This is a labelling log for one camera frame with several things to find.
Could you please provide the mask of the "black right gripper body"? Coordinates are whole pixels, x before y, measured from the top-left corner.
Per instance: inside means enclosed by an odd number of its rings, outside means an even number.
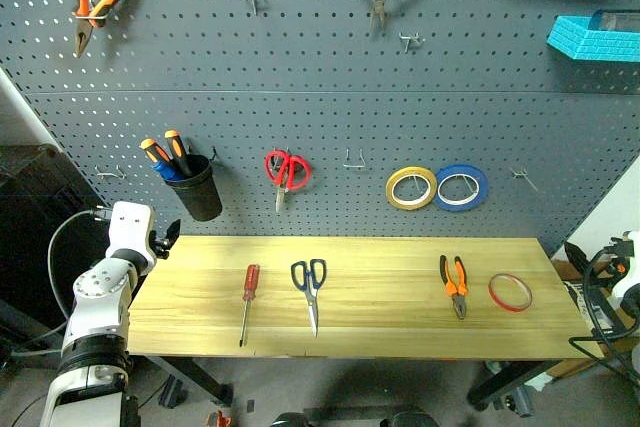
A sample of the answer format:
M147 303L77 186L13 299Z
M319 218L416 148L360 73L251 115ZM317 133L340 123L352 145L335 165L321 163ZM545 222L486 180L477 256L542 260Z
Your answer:
M610 259L623 259L625 257L625 240L619 237L612 237L610 244L604 246L600 254Z

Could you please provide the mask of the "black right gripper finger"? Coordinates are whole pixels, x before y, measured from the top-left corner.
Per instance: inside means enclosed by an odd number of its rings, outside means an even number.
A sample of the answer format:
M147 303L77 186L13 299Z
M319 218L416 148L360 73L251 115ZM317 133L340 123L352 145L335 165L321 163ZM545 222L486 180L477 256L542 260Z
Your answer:
M577 245L565 242L564 252L568 262L579 273L585 273L591 266L591 261L587 258L585 252Z

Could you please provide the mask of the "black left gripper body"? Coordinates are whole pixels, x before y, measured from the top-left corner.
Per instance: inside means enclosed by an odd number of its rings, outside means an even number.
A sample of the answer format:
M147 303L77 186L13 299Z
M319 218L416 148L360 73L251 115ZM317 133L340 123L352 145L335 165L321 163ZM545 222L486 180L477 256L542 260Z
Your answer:
M151 230L149 233L148 243L151 251L157 259L166 259L167 250L165 249L165 240L157 238L157 232Z

